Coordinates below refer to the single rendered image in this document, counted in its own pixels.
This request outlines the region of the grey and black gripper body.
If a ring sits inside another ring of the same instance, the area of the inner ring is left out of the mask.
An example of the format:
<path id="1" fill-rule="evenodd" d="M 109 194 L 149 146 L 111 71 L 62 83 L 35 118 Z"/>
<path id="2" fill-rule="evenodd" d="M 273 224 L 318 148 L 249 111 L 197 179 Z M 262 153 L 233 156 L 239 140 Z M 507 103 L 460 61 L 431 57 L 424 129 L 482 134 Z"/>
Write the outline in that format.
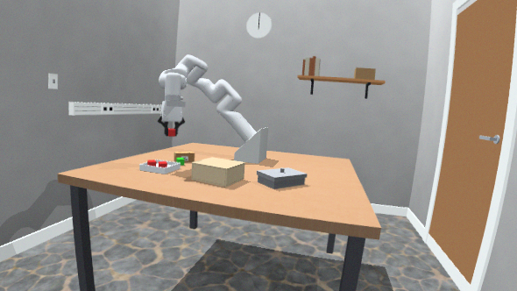
<path id="1" fill-rule="evenodd" d="M 180 122 L 182 121 L 182 107 L 165 106 L 166 100 L 163 101 L 161 107 L 162 121 Z"/>

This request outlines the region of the brown cardboard box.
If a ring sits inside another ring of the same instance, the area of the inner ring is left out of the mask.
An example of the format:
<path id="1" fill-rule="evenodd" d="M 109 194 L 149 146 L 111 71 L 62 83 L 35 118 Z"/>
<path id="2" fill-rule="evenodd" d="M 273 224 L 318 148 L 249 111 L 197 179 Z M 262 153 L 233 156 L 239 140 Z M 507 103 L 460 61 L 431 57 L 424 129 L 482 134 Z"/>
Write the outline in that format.
<path id="1" fill-rule="evenodd" d="M 194 162 L 195 161 L 195 153 L 194 152 L 174 152 L 174 161 L 176 162 L 176 158 L 183 158 L 185 162 Z"/>

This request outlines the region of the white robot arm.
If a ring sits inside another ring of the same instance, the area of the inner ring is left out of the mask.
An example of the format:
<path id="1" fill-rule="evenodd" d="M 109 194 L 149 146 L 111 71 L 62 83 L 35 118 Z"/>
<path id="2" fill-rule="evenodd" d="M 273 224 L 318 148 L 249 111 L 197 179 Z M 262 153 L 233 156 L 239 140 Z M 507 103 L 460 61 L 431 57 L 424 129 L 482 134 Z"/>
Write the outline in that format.
<path id="1" fill-rule="evenodd" d="M 225 80 L 219 80 L 214 85 L 208 79 L 200 79 L 207 70 L 208 66 L 205 62 L 201 62 L 192 55 L 186 55 L 176 68 L 162 72 L 159 85 L 165 89 L 165 100 L 168 100 L 165 106 L 185 107 L 186 102 L 181 101 L 183 100 L 181 89 L 186 88 L 187 84 L 200 89 L 212 103 L 219 102 L 228 93 L 216 110 L 244 142 L 248 141 L 257 132 L 240 113 L 233 111 L 242 102 L 242 98 Z"/>

